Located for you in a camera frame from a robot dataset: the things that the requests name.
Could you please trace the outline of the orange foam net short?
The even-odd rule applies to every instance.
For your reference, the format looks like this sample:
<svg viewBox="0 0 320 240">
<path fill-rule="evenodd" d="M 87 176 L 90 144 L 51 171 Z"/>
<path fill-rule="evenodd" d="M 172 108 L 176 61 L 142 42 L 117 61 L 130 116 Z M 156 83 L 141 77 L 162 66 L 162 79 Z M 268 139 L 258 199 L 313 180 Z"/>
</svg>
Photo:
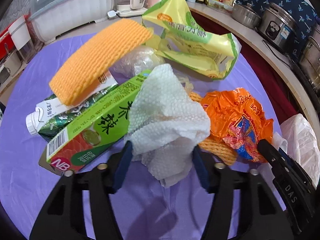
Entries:
<svg viewBox="0 0 320 240">
<path fill-rule="evenodd" d="M 195 102 L 200 103 L 204 111 L 207 113 L 207 108 L 211 105 L 213 96 L 217 96 L 219 93 L 219 91 L 209 92 L 203 98 L 202 96 L 200 96 L 200 94 L 190 92 L 189 98 L 191 98 L 191 100 Z M 209 116 L 210 124 L 212 125 L 213 118 L 210 116 L 210 114 L 207 113 L 207 115 Z M 236 159 L 238 157 L 238 154 L 235 152 L 235 150 L 229 147 L 223 140 L 216 138 L 213 135 L 210 135 L 209 137 L 204 139 L 204 141 L 199 143 L 199 146 L 201 149 L 219 157 L 223 161 L 223 163 L 228 166 L 232 166 L 236 162 Z"/>
</svg>

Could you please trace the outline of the orange wrapper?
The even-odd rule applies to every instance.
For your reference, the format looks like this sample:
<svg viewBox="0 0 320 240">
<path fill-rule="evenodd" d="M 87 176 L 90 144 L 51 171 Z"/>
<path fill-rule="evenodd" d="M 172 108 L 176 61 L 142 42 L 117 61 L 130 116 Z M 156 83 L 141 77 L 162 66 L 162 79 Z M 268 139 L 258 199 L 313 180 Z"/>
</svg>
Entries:
<svg viewBox="0 0 320 240">
<path fill-rule="evenodd" d="M 244 88 L 213 91 L 200 104 L 210 118 L 210 136 L 235 150 L 247 161 L 265 163 L 258 152 L 260 140 L 272 142 L 273 119 L 267 119 L 262 105 Z"/>
</svg>

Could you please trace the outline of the green tea box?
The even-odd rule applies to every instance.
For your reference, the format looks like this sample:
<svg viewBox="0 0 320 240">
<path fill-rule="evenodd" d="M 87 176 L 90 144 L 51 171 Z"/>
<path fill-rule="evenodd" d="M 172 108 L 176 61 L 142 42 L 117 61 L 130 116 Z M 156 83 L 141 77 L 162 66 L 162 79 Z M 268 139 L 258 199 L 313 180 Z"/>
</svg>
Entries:
<svg viewBox="0 0 320 240">
<path fill-rule="evenodd" d="M 151 71 L 127 80 L 76 117 L 47 144 L 40 157 L 42 168 L 60 176 L 80 171 L 120 140 L 129 127 L 130 109 Z"/>
</svg>

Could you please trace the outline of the green white milk carton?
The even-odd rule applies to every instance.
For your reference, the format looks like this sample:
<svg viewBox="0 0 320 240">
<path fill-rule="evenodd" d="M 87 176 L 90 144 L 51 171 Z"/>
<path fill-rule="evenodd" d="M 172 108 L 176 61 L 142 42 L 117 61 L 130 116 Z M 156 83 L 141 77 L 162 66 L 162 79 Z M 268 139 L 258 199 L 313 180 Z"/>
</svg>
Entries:
<svg viewBox="0 0 320 240">
<path fill-rule="evenodd" d="M 35 111 L 25 118 L 25 124 L 30 135 L 38 134 L 45 141 L 51 141 L 70 122 L 118 85 L 109 71 L 100 76 L 98 81 L 99 86 L 85 100 L 75 106 L 62 104 L 54 94 L 36 104 Z"/>
</svg>

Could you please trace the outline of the white paper towel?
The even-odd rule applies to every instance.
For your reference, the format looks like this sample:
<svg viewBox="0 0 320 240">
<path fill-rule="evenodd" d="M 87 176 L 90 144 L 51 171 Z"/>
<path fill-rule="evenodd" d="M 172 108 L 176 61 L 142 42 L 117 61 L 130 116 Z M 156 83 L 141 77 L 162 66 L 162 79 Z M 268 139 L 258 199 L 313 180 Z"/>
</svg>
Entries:
<svg viewBox="0 0 320 240">
<path fill-rule="evenodd" d="M 126 140 L 134 161 L 141 161 L 163 187 L 185 178 L 195 146 L 210 135 L 210 119 L 191 100 L 170 64 L 155 67 L 129 111 Z"/>
</svg>

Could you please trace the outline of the clear plastic bag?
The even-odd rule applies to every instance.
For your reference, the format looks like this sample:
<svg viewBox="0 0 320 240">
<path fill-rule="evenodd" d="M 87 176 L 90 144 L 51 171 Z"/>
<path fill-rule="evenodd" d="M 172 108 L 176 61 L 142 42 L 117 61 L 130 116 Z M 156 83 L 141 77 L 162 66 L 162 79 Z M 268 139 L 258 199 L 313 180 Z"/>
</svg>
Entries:
<svg viewBox="0 0 320 240">
<path fill-rule="evenodd" d="M 165 64 L 165 60 L 157 55 L 153 48 L 138 46 L 114 63 L 111 69 L 127 78 L 132 78 L 142 71 L 153 70 L 161 64 Z"/>
</svg>

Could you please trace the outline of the yellow green snack bag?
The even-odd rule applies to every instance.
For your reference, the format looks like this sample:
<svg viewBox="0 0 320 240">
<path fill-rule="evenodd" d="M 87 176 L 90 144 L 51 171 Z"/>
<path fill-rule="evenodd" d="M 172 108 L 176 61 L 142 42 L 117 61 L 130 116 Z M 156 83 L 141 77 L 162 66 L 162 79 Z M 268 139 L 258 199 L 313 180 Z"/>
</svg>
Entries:
<svg viewBox="0 0 320 240">
<path fill-rule="evenodd" d="M 212 80 L 223 80 L 240 55 L 238 39 L 205 31 L 185 0 L 160 0 L 144 12 L 142 25 L 153 33 L 146 46 Z"/>
</svg>

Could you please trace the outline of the white lined trash bin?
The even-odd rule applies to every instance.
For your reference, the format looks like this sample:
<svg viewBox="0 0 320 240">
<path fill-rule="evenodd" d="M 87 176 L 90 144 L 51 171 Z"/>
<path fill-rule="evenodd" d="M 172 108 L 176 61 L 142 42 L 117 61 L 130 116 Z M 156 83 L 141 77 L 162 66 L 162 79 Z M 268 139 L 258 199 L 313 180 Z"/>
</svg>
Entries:
<svg viewBox="0 0 320 240">
<path fill-rule="evenodd" d="M 319 183 L 319 148 L 310 123 L 297 114 L 280 125 L 281 134 L 273 133 L 272 145 L 282 149 L 309 175 L 313 185 Z"/>
</svg>

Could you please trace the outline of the purple table cloth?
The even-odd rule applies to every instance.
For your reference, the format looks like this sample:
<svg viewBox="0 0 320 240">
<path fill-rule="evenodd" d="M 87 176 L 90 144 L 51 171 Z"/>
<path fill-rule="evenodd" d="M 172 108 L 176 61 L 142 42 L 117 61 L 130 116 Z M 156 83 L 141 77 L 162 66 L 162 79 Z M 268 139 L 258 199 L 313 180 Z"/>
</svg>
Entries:
<svg viewBox="0 0 320 240">
<path fill-rule="evenodd" d="M 30 135 L 25 117 L 50 96 L 48 86 L 59 67 L 89 39 L 88 35 L 57 41 L 44 47 L 28 64 L 15 85 L 1 124 L 1 204 L 14 225 L 29 236 L 41 207 L 59 177 L 39 166 L 46 141 Z M 245 88 L 263 106 L 267 118 L 280 123 L 252 67 L 240 54 L 222 81 L 206 81 L 187 71 L 195 91 Z M 125 239 L 200 239 L 213 196 L 200 185 L 195 170 L 170 188 L 164 188 L 140 162 L 129 166 L 122 188 L 111 196 Z"/>
</svg>

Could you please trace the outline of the red velvet curtain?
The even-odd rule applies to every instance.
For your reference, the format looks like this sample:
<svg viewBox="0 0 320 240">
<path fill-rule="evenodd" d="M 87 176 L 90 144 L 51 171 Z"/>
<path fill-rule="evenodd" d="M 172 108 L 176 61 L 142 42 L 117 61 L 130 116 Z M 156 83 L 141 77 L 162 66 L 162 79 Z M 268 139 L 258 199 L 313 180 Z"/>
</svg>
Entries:
<svg viewBox="0 0 320 240">
<path fill-rule="evenodd" d="M 239 22 L 231 18 L 231 16 L 228 16 L 231 19 L 231 22 L 235 22 L 236 25 L 240 25 L 240 31 L 237 31 L 241 34 L 239 36 L 231 31 L 231 27 L 224 27 L 221 23 L 214 22 L 207 16 L 199 14 L 193 10 L 191 10 L 191 14 L 195 21 L 205 31 L 219 35 L 232 32 L 236 36 L 242 45 L 241 54 L 252 67 L 262 84 L 280 124 L 298 113 L 303 113 L 301 112 L 298 102 L 291 93 L 291 90 L 276 70 L 274 70 L 274 68 L 258 52 L 255 51 L 252 45 L 249 45 L 244 38 L 240 37 L 241 35 L 244 37 L 247 30 L 254 30 L 241 25 Z"/>
</svg>

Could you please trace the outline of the large steel steamer pot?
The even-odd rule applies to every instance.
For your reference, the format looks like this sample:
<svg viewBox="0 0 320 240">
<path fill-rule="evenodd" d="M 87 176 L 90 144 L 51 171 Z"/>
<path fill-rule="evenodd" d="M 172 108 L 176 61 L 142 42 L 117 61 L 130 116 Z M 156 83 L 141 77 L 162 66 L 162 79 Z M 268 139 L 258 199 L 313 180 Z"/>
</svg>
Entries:
<svg viewBox="0 0 320 240">
<path fill-rule="evenodd" d="M 308 37 L 303 49 L 299 64 L 306 75 L 314 91 L 319 94 L 319 23 L 316 22 L 312 28 L 311 35 Z"/>
</svg>

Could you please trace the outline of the steel rice cooker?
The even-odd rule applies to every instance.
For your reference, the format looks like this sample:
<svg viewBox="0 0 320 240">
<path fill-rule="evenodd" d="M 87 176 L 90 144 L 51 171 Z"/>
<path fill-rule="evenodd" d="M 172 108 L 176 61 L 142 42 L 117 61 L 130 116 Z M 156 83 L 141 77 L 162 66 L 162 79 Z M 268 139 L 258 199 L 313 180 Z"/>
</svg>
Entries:
<svg viewBox="0 0 320 240">
<path fill-rule="evenodd" d="M 257 31 L 272 45 L 283 52 L 289 52 L 297 37 L 298 25 L 294 18 L 282 7 L 271 3 L 265 9 Z"/>
</svg>

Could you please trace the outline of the small steel pot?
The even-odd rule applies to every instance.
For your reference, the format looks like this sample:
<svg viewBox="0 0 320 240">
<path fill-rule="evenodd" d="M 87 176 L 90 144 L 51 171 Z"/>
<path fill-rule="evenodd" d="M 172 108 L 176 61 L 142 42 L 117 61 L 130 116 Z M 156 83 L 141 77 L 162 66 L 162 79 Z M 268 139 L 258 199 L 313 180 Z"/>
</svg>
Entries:
<svg viewBox="0 0 320 240">
<path fill-rule="evenodd" d="M 232 18 L 249 29 L 256 28 L 261 20 L 261 17 L 253 10 L 253 6 L 250 3 L 246 5 L 235 3 Z"/>
</svg>

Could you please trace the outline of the clear food container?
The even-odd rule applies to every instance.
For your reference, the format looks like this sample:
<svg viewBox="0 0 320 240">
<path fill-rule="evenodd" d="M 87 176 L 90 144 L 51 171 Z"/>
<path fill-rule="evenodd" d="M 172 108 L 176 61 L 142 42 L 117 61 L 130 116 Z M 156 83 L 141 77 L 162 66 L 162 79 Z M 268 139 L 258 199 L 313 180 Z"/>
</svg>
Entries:
<svg viewBox="0 0 320 240">
<path fill-rule="evenodd" d="M 233 7 L 230 5 L 226 5 L 225 3 L 219 2 L 217 0 L 208 0 L 209 7 L 214 8 L 219 11 L 224 11 L 228 13 L 232 13 Z"/>
</svg>

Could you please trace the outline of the grey lidded dish rack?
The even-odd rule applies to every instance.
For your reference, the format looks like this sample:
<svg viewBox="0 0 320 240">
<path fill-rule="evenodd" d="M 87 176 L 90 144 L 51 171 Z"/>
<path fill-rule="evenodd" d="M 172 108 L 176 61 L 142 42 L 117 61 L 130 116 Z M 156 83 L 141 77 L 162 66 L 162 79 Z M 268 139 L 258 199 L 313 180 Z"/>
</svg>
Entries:
<svg viewBox="0 0 320 240">
<path fill-rule="evenodd" d="M 107 19 L 114 0 L 31 0 L 30 17 L 37 38 L 49 43 L 90 22 Z"/>
</svg>

